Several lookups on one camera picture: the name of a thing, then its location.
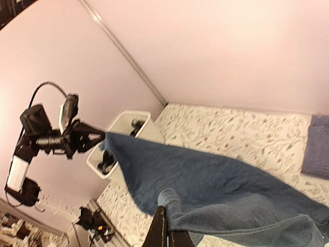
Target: white wall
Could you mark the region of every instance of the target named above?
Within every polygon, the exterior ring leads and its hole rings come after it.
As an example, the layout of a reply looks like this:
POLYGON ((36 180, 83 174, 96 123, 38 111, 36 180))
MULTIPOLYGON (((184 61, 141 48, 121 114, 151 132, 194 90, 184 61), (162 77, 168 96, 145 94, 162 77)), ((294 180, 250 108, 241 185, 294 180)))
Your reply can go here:
POLYGON ((168 101, 329 113, 329 2, 90 0, 168 101))
MULTIPOLYGON (((37 85, 45 80, 60 84, 80 96, 79 117, 106 128, 126 109, 148 110, 153 117, 161 105, 103 31, 77 0, 39 0, 0 32, 0 188, 4 188, 11 155, 21 123, 37 85)), ((42 102, 57 127, 62 96, 50 87, 39 91, 42 102)), ((107 181, 86 165, 87 154, 72 161, 40 154, 31 164, 28 177, 44 192, 77 206, 97 197, 107 181)), ((33 217, 60 230, 69 224, 47 213, 28 210, 33 217)))

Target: floral tablecloth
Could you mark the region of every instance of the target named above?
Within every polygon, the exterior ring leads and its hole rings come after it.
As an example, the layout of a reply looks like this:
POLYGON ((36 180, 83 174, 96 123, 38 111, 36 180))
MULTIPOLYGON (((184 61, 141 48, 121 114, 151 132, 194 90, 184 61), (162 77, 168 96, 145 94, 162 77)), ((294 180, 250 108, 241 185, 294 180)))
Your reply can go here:
MULTIPOLYGON (((329 206, 329 181, 300 174, 310 116, 169 104, 155 121, 169 145, 243 160, 329 206)), ((134 204, 127 188, 110 181, 98 199, 117 230, 141 246, 152 217, 134 204)), ((199 246, 240 246, 206 236, 199 246)))

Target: white container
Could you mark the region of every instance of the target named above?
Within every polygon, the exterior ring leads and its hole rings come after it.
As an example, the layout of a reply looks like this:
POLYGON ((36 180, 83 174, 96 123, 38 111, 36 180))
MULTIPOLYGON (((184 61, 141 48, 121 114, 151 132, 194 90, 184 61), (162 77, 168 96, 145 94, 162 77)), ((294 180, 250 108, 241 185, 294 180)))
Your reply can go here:
MULTIPOLYGON (((107 132, 114 132, 124 135, 129 135, 134 128, 131 123, 133 119, 138 119, 145 121, 142 128, 137 132, 136 138, 141 138, 145 140, 150 140, 152 142, 157 143, 165 143, 165 139, 159 133, 159 131, 154 126, 153 121, 151 120, 150 112, 142 112, 142 111, 124 111, 122 112, 117 119, 113 122, 113 124, 108 128, 107 132)), ((88 166, 102 179, 111 179, 118 183, 124 182, 124 177, 122 174, 122 170, 117 162, 111 171, 104 175, 98 168, 98 164, 103 160, 104 151, 100 150, 100 144, 97 144, 90 155, 87 158, 88 166)))

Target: blue cloth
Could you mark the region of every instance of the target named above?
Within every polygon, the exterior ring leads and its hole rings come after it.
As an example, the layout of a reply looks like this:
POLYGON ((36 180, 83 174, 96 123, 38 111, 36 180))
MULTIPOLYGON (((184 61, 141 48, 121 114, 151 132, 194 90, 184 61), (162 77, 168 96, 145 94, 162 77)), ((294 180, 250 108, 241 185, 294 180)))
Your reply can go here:
POLYGON ((159 197, 170 230, 244 246, 328 242, 329 208, 241 161, 115 133, 106 134, 105 149, 141 211, 153 215, 159 197))

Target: black cable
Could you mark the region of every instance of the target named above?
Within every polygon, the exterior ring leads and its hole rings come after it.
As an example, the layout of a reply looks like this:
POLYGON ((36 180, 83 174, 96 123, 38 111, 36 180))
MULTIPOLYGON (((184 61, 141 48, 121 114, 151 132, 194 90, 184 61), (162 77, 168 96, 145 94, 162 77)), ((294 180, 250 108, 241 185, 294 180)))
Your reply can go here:
MULTIPOLYGON (((31 106, 32 106, 32 104, 33 104, 33 101, 34 101, 34 98, 35 98, 35 96, 36 96, 36 93, 39 91, 40 88, 42 88, 42 87, 45 86, 45 85, 52 85, 52 86, 56 87, 56 88, 57 88, 57 89, 58 89, 58 90, 64 95, 64 97, 66 98, 66 93, 65 93, 65 91, 64 91, 60 86, 58 86, 56 83, 54 83, 54 82, 52 82, 52 81, 45 81, 45 82, 41 83, 41 84, 40 84, 40 85, 34 90, 28 108, 31 108, 31 106)), ((22 138, 23 133, 24 133, 24 127, 22 127, 22 129, 21 129, 20 136, 19 136, 19 139, 17 140, 16 145, 19 143, 20 139, 22 138)), ((22 206, 22 205, 23 205, 22 203, 21 203, 21 204, 18 204, 18 205, 12 205, 12 204, 9 202, 9 200, 8 200, 7 192, 6 192, 5 194, 6 194, 7 203, 8 203, 11 207, 14 207, 14 208, 15 208, 15 207, 19 207, 19 206, 22 206)))
MULTIPOLYGON (((32 104, 33 104, 33 101, 34 101, 34 98, 36 96, 36 93, 39 91, 40 88, 42 88, 43 86, 45 85, 52 85, 54 87, 56 87, 63 95, 64 97, 66 98, 66 93, 64 92, 64 90, 58 86, 56 83, 52 82, 52 81, 45 81, 43 83, 41 83, 35 90, 34 90, 34 93, 31 97, 31 100, 30 100, 30 103, 29 103, 29 107, 28 108, 31 108, 32 104)), ((23 133, 24 133, 24 128, 22 127, 21 129, 21 133, 20 133, 20 136, 19 136, 19 139, 17 140, 17 143, 19 143, 21 137, 23 136, 23 133)))
POLYGON ((98 234, 98 232, 97 231, 95 231, 95 233, 94 233, 94 235, 93 235, 93 237, 92 237, 92 239, 89 239, 90 240, 90 245, 89 245, 89 247, 92 247, 93 246, 93 243, 94 243, 94 239, 96 238, 96 235, 98 234))
POLYGON ((79 236, 78 236, 78 233, 77 233, 77 229, 76 229, 76 223, 72 223, 72 226, 73 226, 73 229, 74 229, 74 233, 76 235, 76 238, 77 238, 77 242, 78 242, 78 245, 79 247, 81 247, 81 243, 80 243, 80 239, 79 239, 79 236))

